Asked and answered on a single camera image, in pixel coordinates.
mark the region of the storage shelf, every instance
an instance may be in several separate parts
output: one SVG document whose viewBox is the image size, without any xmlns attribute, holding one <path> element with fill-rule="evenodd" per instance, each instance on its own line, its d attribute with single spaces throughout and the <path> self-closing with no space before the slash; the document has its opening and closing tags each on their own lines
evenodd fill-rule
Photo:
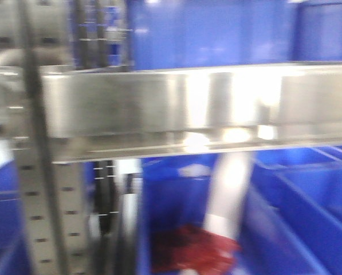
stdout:
<svg viewBox="0 0 342 275">
<path fill-rule="evenodd" d="M 342 63 L 43 77 L 54 161 L 342 144 Z"/>
</svg>

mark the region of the white tube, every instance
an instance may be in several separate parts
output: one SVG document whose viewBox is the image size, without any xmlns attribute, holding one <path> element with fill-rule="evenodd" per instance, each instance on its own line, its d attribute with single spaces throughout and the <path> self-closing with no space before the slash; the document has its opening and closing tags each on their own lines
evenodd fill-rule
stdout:
<svg viewBox="0 0 342 275">
<path fill-rule="evenodd" d="M 210 182 L 210 195 L 203 228 L 237 239 L 241 229 L 243 202 L 250 183 L 254 152 L 220 155 Z M 192 269 L 181 275 L 197 275 Z"/>
</svg>

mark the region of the metal rack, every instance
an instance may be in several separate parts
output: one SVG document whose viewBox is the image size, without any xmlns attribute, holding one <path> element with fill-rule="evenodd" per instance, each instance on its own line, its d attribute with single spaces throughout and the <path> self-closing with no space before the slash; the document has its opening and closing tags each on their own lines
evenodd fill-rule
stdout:
<svg viewBox="0 0 342 275">
<path fill-rule="evenodd" d="M 342 64 L 39 68 L 29 19 L 40 16 L 26 2 L 17 1 L 25 62 L 0 68 L 0 119 L 19 169 L 36 274 L 95 272 L 82 162 L 342 144 Z"/>
</svg>

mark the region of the red item in bin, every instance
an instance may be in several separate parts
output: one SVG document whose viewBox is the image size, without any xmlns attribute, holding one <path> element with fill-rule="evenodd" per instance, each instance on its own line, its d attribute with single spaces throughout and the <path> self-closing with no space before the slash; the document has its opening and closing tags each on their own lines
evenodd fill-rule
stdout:
<svg viewBox="0 0 342 275">
<path fill-rule="evenodd" d="M 195 269 L 200 275 L 220 275 L 235 263 L 236 241 L 193 225 L 152 236 L 152 272 Z"/>
</svg>

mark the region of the perforated metal upright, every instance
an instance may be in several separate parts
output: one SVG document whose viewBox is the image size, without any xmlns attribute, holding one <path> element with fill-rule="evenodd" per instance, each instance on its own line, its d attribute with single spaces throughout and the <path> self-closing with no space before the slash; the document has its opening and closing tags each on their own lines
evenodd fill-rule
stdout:
<svg viewBox="0 0 342 275">
<path fill-rule="evenodd" d="M 0 44 L 8 47 L 11 41 L 11 48 L 20 49 L 14 52 L 14 62 L 6 64 L 9 67 L 0 68 L 0 96 L 6 103 L 1 117 L 7 122 L 5 135 L 18 168 L 34 274 L 91 275 L 82 164 L 53 164 L 43 108 L 39 65 L 69 62 L 64 1 L 0 1 L 0 10 L 14 22 L 5 28 L 11 29 L 14 39 L 4 34 L 7 38 L 1 38 Z M 53 52 L 57 58 L 45 60 Z"/>
</svg>

